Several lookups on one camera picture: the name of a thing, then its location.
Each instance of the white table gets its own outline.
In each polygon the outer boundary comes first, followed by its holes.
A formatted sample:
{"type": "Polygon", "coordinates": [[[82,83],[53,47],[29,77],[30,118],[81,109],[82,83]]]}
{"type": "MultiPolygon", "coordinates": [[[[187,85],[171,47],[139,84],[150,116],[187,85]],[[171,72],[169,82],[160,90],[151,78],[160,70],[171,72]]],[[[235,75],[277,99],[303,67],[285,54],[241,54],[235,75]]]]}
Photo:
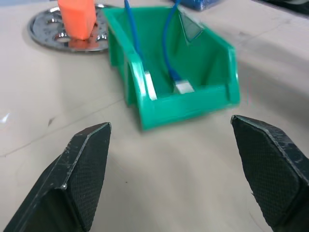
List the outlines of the white table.
{"type": "MultiPolygon", "coordinates": [[[[106,3],[122,6],[122,0],[106,3]]],[[[242,102],[140,132],[106,54],[60,53],[29,38],[29,19],[51,6],[0,8],[0,116],[10,113],[0,128],[0,229],[75,133],[110,121],[92,232],[271,231],[244,177],[230,117],[278,126],[309,154],[309,22],[249,0],[190,11],[237,48],[242,102]]]]}

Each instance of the orange block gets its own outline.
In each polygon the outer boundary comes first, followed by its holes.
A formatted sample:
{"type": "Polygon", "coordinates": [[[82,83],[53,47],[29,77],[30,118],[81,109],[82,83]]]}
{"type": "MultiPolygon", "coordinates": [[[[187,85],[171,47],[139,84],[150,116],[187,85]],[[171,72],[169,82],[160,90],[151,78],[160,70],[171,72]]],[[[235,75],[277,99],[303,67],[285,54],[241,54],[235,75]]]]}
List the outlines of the orange block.
{"type": "Polygon", "coordinates": [[[97,20],[94,0],[58,0],[58,5],[67,34],[88,39],[97,20]]]}
{"type": "Polygon", "coordinates": [[[98,37],[98,27],[94,26],[92,30],[92,35],[88,40],[76,40],[72,39],[69,41],[69,47],[74,47],[77,49],[93,49],[99,47],[99,43],[97,43],[98,37]]]}

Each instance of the blue object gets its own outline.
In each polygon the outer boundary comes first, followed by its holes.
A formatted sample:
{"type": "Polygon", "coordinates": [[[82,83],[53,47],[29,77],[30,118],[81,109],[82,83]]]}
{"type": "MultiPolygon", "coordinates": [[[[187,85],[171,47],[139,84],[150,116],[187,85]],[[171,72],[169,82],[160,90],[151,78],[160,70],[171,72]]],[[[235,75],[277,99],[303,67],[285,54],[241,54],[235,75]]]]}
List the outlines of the blue object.
{"type": "Polygon", "coordinates": [[[130,7],[128,0],[125,0],[125,9],[126,9],[126,13],[128,15],[128,18],[129,18],[130,26],[131,26],[134,48],[135,48],[135,51],[137,52],[137,54],[140,56],[141,60],[143,61],[143,65],[144,65],[144,69],[145,69],[144,59],[143,59],[143,55],[141,53],[140,42],[139,42],[139,38],[138,38],[138,35],[137,35],[136,24],[135,24],[133,13],[132,13],[132,10],[131,10],[131,7],[130,7]]]}
{"type": "Polygon", "coordinates": [[[178,5],[181,1],[182,0],[177,0],[175,5],[172,7],[171,11],[168,14],[168,18],[166,20],[166,23],[165,23],[164,29],[163,29],[163,40],[162,40],[164,61],[166,63],[166,66],[168,67],[169,75],[173,79],[174,82],[181,81],[181,78],[180,78],[179,74],[170,65],[169,58],[168,58],[168,51],[167,51],[167,48],[166,48],[166,37],[167,37],[167,33],[168,33],[169,23],[170,23],[173,15],[174,15],[174,13],[176,12],[177,7],[178,7],[178,5]]]}
{"type": "Polygon", "coordinates": [[[169,76],[171,77],[171,79],[174,82],[175,89],[179,93],[184,94],[184,93],[194,92],[194,89],[191,86],[189,81],[182,80],[180,75],[176,72],[176,70],[174,70],[172,68],[172,66],[169,63],[168,51],[167,51],[167,48],[166,48],[166,38],[167,38],[169,24],[171,22],[171,19],[172,19],[174,13],[177,10],[177,7],[178,7],[179,3],[181,3],[181,1],[182,0],[177,0],[175,5],[172,7],[172,9],[170,10],[170,12],[168,14],[168,18],[167,18],[167,20],[165,22],[164,29],[163,29],[162,46],[163,46],[163,57],[164,57],[164,61],[166,63],[168,71],[169,71],[169,76]]]}
{"type": "Polygon", "coordinates": [[[181,4],[196,11],[206,10],[217,4],[220,0],[182,0],[181,4]]]}

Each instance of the textured gripper pad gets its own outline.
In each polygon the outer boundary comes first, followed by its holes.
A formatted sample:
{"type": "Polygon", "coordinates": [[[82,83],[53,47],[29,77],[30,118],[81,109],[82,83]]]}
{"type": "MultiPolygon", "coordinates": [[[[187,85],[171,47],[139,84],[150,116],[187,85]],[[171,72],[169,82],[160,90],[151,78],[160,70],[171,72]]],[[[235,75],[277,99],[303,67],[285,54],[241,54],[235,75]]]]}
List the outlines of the textured gripper pad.
{"type": "Polygon", "coordinates": [[[38,178],[4,232],[89,231],[104,181],[110,136],[110,123],[74,135],[38,178]]]}
{"type": "Polygon", "coordinates": [[[268,225],[280,227],[308,200],[309,160],[279,128],[243,116],[231,123],[254,197],[268,225]]]}

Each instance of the metal plate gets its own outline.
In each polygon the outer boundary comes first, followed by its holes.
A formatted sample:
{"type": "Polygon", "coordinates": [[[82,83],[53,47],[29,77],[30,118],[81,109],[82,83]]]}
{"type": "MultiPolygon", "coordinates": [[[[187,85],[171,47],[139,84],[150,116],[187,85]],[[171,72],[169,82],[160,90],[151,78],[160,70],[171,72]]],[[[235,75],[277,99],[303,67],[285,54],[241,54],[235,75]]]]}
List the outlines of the metal plate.
{"type": "Polygon", "coordinates": [[[107,25],[102,9],[112,7],[96,4],[97,23],[87,40],[70,38],[66,34],[59,7],[34,16],[28,24],[31,38],[40,45],[67,52],[101,52],[108,49],[107,25]]]}

